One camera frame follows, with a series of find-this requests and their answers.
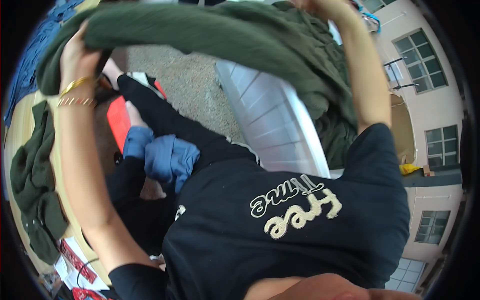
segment window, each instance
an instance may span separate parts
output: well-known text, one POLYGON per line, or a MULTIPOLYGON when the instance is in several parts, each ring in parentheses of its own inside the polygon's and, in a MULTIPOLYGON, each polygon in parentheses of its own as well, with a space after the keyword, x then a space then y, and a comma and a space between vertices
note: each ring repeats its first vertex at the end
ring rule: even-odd
POLYGON ((456 125, 425 131, 430 167, 458 164, 456 125))
POLYGON ((394 1, 396 0, 363 0, 362 2, 369 12, 374 13, 394 1))
POLYGON ((415 237, 416 242, 438 244, 444 235, 445 226, 448 222, 450 211, 431 211, 422 212, 419 231, 415 237))
POLYGON ((394 45, 407 65, 417 93, 447 85, 442 67, 423 31, 417 31, 394 45))

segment building wall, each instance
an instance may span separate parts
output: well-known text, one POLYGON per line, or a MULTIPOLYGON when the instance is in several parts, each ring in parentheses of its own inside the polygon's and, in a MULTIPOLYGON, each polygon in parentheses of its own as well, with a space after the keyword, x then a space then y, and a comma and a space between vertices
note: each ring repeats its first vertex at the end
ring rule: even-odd
MULTIPOLYGON (((397 41, 412 32, 422 29, 435 51, 444 71, 447 86, 431 91, 416 93, 415 87, 400 89, 398 94, 407 104, 413 127, 416 157, 414 164, 428 164, 425 131, 440 127, 457 125, 458 140, 462 130, 463 107, 452 68, 438 38, 419 9, 410 0, 397 0, 374 13, 381 21, 382 31, 376 37, 377 49, 383 62, 400 58, 393 41, 397 41)), ((403 61, 397 63, 402 75, 401 85, 411 84, 412 79, 403 61)), ((410 238, 403 257, 434 264, 442 255, 442 249, 448 239, 459 203, 462 199, 460 185, 428 188, 407 188, 410 207, 410 238), (449 210, 450 218, 439 245, 415 242, 422 211, 449 210)))

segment gold bracelet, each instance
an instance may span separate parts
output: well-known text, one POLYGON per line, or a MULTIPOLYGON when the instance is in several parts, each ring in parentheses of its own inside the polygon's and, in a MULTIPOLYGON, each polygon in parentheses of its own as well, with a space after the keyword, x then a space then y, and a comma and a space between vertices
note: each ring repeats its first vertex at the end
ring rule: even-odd
POLYGON ((96 101, 93 98, 61 98, 57 107, 71 105, 71 104, 80 104, 85 106, 96 106, 96 101))
POLYGON ((66 93, 68 93, 72 89, 78 87, 79 85, 81 85, 85 81, 89 81, 89 80, 95 81, 95 78, 93 78, 93 77, 80 77, 79 79, 70 82, 70 84, 65 89, 63 89, 63 91, 60 93, 60 98, 62 98, 66 93))

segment green sweater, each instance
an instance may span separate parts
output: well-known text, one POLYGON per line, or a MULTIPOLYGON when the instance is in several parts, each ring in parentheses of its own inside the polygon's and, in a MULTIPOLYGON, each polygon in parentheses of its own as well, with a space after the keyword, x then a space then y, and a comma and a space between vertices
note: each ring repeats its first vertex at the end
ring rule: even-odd
POLYGON ((87 18, 86 46, 106 50, 98 72, 115 47, 154 44, 234 61, 288 81, 314 121, 329 167, 343 167, 357 134, 343 49, 327 24, 291 3, 101 4, 69 19, 45 50, 36 70, 42 93, 58 94, 63 47, 87 18))
POLYGON ((35 128, 30 140, 12 159, 10 180, 30 247, 42 261, 54 264, 59 257, 55 243, 68 226, 55 192, 55 178, 48 160, 55 130, 46 101, 35 105, 32 113, 35 128))

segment white container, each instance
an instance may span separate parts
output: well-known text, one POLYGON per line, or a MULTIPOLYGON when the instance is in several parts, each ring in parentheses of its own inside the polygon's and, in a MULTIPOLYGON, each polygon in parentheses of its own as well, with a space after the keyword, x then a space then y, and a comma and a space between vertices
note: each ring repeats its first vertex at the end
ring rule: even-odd
POLYGON ((245 141, 266 170, 330 178, 317 131, 293 86, 227 60, 215 69, 245 141))

